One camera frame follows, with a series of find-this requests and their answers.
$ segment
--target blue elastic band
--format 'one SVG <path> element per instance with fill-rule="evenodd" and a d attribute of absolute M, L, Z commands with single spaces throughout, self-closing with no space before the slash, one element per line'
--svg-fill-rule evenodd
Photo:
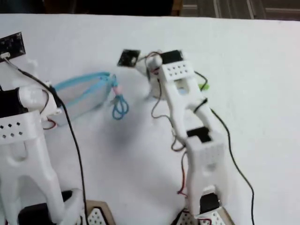
<path fill-rule="evenodd" d="M 117 87 L 118 82 L 116 75 L 112 76 L 112 87 Z M 115 120 L 121 120 L 129 111 L 129 105 L 124 99 L 123 95 L 116 95 L 114 98 L 114 106 L 112 110 L 112 117 Z"/>
<path fill-rule="evenodd" d="M 106 89 L 106 96 L 105 96 L 105 99 L 107 99 L 112 87 L 118 86 L 116 75 L 113 75 L 111 78 L 110 74 L 108 72 L 97 72 L 97 73 L 87 74 L 87 75 L 83 75 L 80 77 L 68 79 L 66 81 L 63 81 L 63 82 L 55 85 L 54 88 L 58 92 L 65 88 L 73 87 L 78 84 L 81 84 L 84 82 L 89 82 L 94 79 L 99 79 L 99 81 L 97 83 L 93 84 L 92 86 L 90 86 L 81 96 L 68 102 L 66 104 L 66 106 L 70 107 L 74 104 L 77 104 L 78 102 L 87 98 L 91 93 L 99 90 L 101 87 L 103 87 L 107 83 L 109 83 L 109 85 L 107 86 L 107 89 Z M 114 99 L 112 117 L 115 120 L 121 120 L 128 113 L 128 111 L 129 111 L 129 105 L 128 105 L 127 101 L 124 99 L 123 95 L 116 95 L 115 99 Z"/>

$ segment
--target white plastic bracket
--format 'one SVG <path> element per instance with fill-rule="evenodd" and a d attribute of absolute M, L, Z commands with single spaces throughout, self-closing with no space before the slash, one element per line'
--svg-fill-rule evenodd
<path fill-rule="evenodd" d="M 14 152 L 25 150 L 25 156 Z M 21 177 L 30 178 L 47 199 L 51 220 L 62 221 L 65 206 L 57 175 L 53 170 L 39 112 L 33 111 L 0 119 L 0 195 L 7 221 L 17 225 L 21 208 Z"/>
<path fill-rule="evenodd" d="M 196 116 L 209 129 L 211 140 L 202 143 L 197 136 L 188 137 L 185 128 L 186 110 L 194 111 L 205 99 L 197 85 L 194 69 L 187 60 L 163 64 L 158 76 L 170 108 L 170 117 L 178 140 L 186 144 L 188 157 L 187 195 L 188 207 L 192 215 L 200 212 L 200 198 L 203 194 L 215 192 L 222 203 L 227 198 L 227 175 L 224 166 L 224 140 L 216 126 L 207 103 L 196 112 Z M 176 81 L 180 81 L 187 91 L 180 94 Z"/>

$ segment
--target white surface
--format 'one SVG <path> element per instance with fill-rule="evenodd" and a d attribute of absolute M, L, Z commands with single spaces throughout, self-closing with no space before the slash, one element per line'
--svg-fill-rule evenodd
<path fill-rule="evenodd" d="M 74 121 L 82 151 L 87 199 L 109 204 L 117 224 L 168 224 L 184 206 L 181 154 L 170 150 L 167 120 L 153 120 L 147 79 L 116 68 L 124 48 L 143 53 L 183 49 L 207 76 L 205 93 L 227 123 L 238 164 L 255 189 L 256 225 L 300 219 L 299 22 L 93 15 L 0 15 L 0 36 L 22 31 L 26 53 L 41 79 L 58 83 L 87 72 L 115 72 L 130 104 L 114 121 L 102 108 Z M 168 113 L 166 103 L 157 108 Z M 47 132 L 51 163 L 64 189 L 80 186 L 67 127 Z M 249 225 L 251 193 L 233 169 L 236 189 L 226 206 L 236 224 Z M 37 196 L 24 193 L 27 203 Z"/>

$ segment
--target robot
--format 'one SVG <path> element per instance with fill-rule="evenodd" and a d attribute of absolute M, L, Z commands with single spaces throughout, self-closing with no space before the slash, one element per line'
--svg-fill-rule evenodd
<path fill-rule="evenodd" d="M 1 54 L 9 63 L 9 54 Z M 216 119 L 202 95 L 191 63 L 181 51 L 157 54 L 149 63 L 170 108 L 170 119 L 176 138 L 186 147 L 188 157 L 187 208 L 194 218 L 220 209 L 227 201 L 227 172 L 224 164 L 225 140 Z M 182 95 L 177 82 L 187 92 Z M 74 188 L 64 202 L 53 170 L 41 120 L 60 113 L 60 102 L 40 84 L 28 84 L 14 89 L 0 90 L 0 195 L 5 217 L 11 225 L 18 225 L 21 211 L 20 185 L 22 177 L 34 181 L 45 194 L 49 216 L 59 225 L 75 224 L 82 211 L 83 191 Z M 203 122 L 203 126 L 187 130 L 184 113 L 189 109 Z M 12 152 L 25 150 L 25 157 Z"/>

